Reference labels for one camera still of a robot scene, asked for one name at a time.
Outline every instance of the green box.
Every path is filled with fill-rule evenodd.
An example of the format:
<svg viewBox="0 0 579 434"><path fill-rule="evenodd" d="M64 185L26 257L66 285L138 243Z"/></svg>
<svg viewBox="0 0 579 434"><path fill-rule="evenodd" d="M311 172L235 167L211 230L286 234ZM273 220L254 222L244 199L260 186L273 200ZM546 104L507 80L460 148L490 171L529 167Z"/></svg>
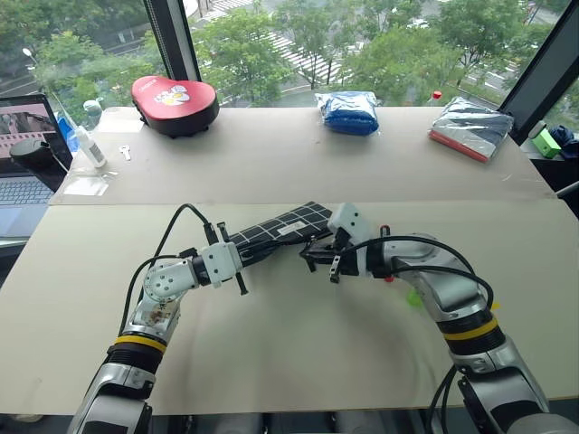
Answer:
<svg viewBox="0 0 579 434"><path fill-rule="evenodd" d="M538 136L531 138L531 142L545 158L553 158L561 152L561 147L551 137L549 130L546 128L543 128Z"/></svg>

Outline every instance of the silver robot arm segment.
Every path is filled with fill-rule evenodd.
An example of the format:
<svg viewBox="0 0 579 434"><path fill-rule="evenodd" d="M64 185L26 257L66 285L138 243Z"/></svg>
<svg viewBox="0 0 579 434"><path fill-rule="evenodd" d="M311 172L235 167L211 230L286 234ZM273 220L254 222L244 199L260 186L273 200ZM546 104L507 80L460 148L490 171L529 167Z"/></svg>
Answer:
<svg viewBox="0 0 579 434"><path fill-rule="evenodd" d="M147 434L152 409L145 400L179 320L181 299L190 289L219 287L241 269L232 242L216 242L201 256L149 269L143 298L107 351L67 433Z"/></svg>
<svg viewBox="0 0 579 434"><path fill-rule="evenodd" d="M358 276L384 277L381 273L391 270L417 290L449 346L453 363L463 375L459 387L481 433L579 432L579 427L571 421L548 413L543 391L513 341L500 330L477 282L446 272L409 269L436 266L468 271L458 258L445 249L417 241L386 241L356 250L355 258L351 254L350 258L341 257L339 251L350 235L350 245L371 238L366 229L368 223L352 204L340 205L330 221L328 228L336 237L332 244L336 257L332 261L330 280L338 281L343 264L347 270L344 274ZM365 228L364 237L353 236L357 227ZM434 240L430 235L411 235ZM308 260L308 254L302 252L302 256Z"/></svg>

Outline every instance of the laptop screen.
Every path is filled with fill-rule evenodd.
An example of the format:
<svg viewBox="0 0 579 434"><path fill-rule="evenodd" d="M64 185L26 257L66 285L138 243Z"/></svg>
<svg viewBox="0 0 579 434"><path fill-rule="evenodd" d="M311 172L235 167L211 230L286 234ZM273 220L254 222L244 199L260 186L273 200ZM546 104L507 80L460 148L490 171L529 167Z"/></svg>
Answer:
<svg viewBox="0 0 579 434"><path fill-rule="evenodd" d="M28 175L10 158L10 148L26 138L48 143L62 163L70 166L71 153L44 95L0 99L0 177Z"/></svg>

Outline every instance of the glass window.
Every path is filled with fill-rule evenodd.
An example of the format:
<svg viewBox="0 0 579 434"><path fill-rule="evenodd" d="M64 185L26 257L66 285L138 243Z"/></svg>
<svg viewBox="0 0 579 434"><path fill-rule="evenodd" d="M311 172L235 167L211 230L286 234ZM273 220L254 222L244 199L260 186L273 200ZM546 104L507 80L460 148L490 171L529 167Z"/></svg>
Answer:
<svg viewBox="0 0 579 434"><path fill-rule="evenodd" d="M202 77L234 107L314 105L372 90L420 106L435 90L500 105L569 0L183 0Z"/></svg>
<svg viewBox="0 0 579 434"><path fill-rule="evenodd" d="M0 41L0 97L40 91L87 127L165 74L141 0L0 0Z"/></svg>
<svg viewBox="0 0 579 434"><path fill-rule="evenodd" d="M579 79L545 115L545 122L549 128L562 125L579 136Z"/></svg>

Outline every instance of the laptop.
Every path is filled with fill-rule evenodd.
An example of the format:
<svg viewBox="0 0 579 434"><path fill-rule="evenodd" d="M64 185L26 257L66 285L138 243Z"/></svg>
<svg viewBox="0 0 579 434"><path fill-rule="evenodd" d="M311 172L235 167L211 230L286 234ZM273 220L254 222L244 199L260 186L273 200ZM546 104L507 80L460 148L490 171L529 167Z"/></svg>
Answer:
<svg viewBox="0 0 579 434"><path fill-rule="evenodd" d="M30 237L48 208L52 191L10 158L26 138L50 145L67 167L71 153L42 94L0 99L0 238Z"/></svg>

